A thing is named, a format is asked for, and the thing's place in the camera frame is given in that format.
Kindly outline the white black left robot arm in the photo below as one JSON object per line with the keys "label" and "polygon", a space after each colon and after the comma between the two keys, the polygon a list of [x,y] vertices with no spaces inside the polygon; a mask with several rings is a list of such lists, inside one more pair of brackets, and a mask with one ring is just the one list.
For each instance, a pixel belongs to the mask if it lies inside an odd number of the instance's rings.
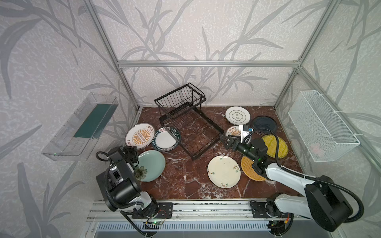
{"label": "white black left robot arm", "polygon": [[133,215],[153,218],[159,212],[156,200],[141,189],[134,175],[135,164],[139,162],[135,146],[118,146],[109,152],[98,151],[96,158],[109,162],[106,171],[96,176],[96,180],[108,208],[119,211],[127,221],[145,238],[156,235],[155,232],[144,232],[131,219]]}

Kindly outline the mint green flower plate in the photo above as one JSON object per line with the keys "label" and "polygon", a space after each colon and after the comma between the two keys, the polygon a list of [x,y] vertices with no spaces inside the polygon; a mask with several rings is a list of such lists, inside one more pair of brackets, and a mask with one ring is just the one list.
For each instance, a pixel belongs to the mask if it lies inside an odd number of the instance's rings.
{"label": "mint green flower plate", "polygon": [[138,156],[134,175],[138,181],[151,182],[161,176],[166,166],[162,153],[156,150],[145,151]]}

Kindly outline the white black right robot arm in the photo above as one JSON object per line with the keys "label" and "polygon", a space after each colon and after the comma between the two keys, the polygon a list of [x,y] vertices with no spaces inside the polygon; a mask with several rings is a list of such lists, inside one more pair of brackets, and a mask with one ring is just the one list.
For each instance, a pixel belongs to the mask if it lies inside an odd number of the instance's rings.
{"label": "white black right robot arm", "polygon": [[362,200],[349,189],[334,183],[328,176],[313,177],[291,170],[279,161],[279,137],[275,137],[275,161],[267,158],[268,147],[261,138],[255,138],[246,144],[243,138],[220,135],[226,149],[237,151],[250,159],[253,170],[260,176],[279,182],[299,193],[299,196],[278,194],[268,198],[282,213],[300,215],[314,220],[321,228],[333,232],[343,223],[360,220],[365,207]]}

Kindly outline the white plate dark lettered rim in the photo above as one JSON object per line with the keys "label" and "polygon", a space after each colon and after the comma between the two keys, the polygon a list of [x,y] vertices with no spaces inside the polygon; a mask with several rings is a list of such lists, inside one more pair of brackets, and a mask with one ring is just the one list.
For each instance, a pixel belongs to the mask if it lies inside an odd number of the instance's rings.
{"label": "white plate dark lettered rim", "polygon": [[170,128],[170,132],[162,127],[155,132],[152,146],[158,151],[170,151],[175,149],[181,141],[181,134],[175,128]]}

